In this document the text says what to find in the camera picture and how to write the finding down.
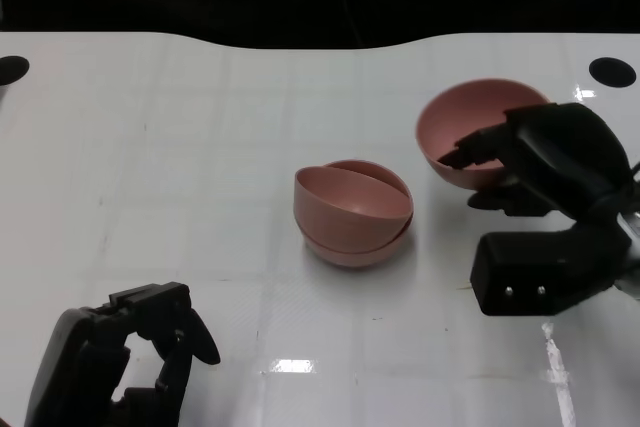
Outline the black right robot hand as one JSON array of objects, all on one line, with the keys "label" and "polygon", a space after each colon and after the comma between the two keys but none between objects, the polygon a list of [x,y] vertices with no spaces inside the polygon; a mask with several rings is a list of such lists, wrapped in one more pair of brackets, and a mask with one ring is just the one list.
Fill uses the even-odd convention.
[{"label": "black right robot hand", "polygon": [[498,160],[511,183],[482,187],[468,205],[508,216],[557,210],[580,221],[639,202],[622,144],[596,113],[579,103],[509,109],[499,124],[478,129],[438,161],[455,170]]}]

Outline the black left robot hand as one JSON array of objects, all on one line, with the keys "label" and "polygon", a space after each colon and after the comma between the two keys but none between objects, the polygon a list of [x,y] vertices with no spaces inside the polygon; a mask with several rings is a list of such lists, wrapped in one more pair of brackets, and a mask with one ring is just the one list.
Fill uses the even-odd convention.
[{"label": "black left robot hand", "polygon": [[[136,334],[163,361],[155,384],[112,395]],[[28,426],[175,426],[193,360],[215,366],[216,343],[193,309],[187,285],[148,284],[110,295],[97,308],[66,310],[39,366],[26,412]]]}]

